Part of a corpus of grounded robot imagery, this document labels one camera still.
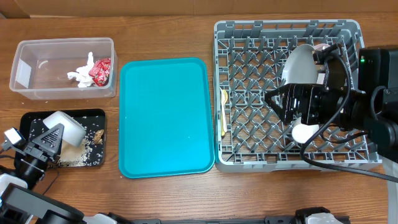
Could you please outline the grey bowl of rice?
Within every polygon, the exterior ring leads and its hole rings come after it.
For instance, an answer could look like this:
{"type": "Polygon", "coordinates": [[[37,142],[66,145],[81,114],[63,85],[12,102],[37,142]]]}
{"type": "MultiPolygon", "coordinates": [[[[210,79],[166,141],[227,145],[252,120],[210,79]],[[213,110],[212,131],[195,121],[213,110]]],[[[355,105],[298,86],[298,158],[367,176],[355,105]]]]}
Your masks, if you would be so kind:
{"type": "Polygon", "coordinates": [[[62,111],[56,111],[43,120],[44,125],[51,129],[58,124],[64,126],[62,139],[78,147],[86,135],[86,129],[71,116],[62,111]]]}

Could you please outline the light grey plate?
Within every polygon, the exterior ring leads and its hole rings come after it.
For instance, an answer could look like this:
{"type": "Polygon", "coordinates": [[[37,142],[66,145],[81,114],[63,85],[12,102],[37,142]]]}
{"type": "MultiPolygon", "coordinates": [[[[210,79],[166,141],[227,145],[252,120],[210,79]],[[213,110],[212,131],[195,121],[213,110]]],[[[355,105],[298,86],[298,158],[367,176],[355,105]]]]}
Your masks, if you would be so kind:
{"type": "Polygon", "coordinates": [[[296,47],[287,57],[282,80],[284,84],[304,83],[313,84],[318,80],[317,67],[313,59],[313,46],[303,44],[296,47]]]}

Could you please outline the cream plastic cup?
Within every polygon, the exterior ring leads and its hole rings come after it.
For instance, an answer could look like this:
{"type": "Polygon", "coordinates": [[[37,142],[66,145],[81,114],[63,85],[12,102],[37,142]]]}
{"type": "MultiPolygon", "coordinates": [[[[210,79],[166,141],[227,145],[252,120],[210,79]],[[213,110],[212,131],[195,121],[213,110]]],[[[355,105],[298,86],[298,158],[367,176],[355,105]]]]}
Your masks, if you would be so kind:
{"type": "Polygon", "coordinates": [[[292,137],[297,143],[305,143],[311,136],[313,136],[318,130],[319,125],[307,125],[301,122],[302,118],[298,117],[293,123],[292,137]]]}

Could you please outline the brown food scrap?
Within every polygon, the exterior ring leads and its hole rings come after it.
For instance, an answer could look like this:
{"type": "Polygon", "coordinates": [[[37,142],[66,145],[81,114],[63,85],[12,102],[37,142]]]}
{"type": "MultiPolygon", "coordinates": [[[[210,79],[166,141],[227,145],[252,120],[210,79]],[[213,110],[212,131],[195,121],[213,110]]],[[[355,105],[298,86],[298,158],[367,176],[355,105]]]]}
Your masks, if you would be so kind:
{"type": "Polygon", "coordinates": [[[104,130],[100,129],[97,132],[95,132],[94,138],[93,138],[93,143],[94,144],[101,144],[103,142],[103,134],[104,134],[104,130]]]}

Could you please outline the white pink-rimmed plate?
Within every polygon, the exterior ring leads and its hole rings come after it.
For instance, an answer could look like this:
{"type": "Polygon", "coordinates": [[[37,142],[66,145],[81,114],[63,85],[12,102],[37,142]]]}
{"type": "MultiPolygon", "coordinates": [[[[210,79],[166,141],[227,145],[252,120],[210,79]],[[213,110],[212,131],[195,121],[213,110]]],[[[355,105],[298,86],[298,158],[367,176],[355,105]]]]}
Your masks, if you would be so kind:
{"type": "Polygon", "coordinates": [[[328,44],[317,44],[313,46],[313,51],[322,51],[328,48],[330,45],[328,44]]]}

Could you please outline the yellow plastic spoon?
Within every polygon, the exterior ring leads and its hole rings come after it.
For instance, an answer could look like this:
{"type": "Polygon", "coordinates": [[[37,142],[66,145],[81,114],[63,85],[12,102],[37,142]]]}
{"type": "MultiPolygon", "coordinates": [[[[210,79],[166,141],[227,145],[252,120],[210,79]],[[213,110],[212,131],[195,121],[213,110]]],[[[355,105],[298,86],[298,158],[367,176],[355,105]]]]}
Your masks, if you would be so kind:
{"type": "Polygon", "coordinates": [[[225,105],[228,100],[228,93],[226,90],[221,89],[221,136],[223,137],[227,132],[227,124],[226,124],[226,110],[225,105]]]}

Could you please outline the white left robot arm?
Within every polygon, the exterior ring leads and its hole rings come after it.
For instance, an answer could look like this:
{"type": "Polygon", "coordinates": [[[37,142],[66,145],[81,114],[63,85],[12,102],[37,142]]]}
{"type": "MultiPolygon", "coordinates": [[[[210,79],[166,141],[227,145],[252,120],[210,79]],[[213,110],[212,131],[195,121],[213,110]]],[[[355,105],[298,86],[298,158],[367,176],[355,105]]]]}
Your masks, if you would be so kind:
{"type": "Polygon", "coordinates": [[[22,157],[15,169],[1,167],[5,176],[13,178],[1,194],[1,223],[28,223],[33,217],[37,223],[118,223],[102,213],[87,217],[76,208],[32,191],[48,166],[58,161],[63,130],[64,125],[58,123],[31,141],[16,128],[4,132],[1,151],[13,149],[22,157]]]}

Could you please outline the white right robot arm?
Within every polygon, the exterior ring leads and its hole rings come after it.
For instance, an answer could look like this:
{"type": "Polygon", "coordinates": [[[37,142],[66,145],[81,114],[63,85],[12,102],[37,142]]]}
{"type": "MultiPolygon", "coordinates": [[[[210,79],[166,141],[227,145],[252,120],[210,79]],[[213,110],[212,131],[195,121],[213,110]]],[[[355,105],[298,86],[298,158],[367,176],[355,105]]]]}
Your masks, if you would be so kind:
{"type": "Polygon", "coordinates": [[[312,65],[325,65],[322,84],[292,81],[264,96],[281,121],[301,115],[302,123],[320,125],[306,140],[300,158],[310,165],[366,175],[387,181],[388,222],[397,223],[397,49],[370,47],[359,50],[358,90],[351,88],[351,75],[335,44],[313,50],[312,65]],[[314,161],[305,156],[307,146],[334,124],[344,130],[364,131],[382,156],[384,174],[314,161]]]}

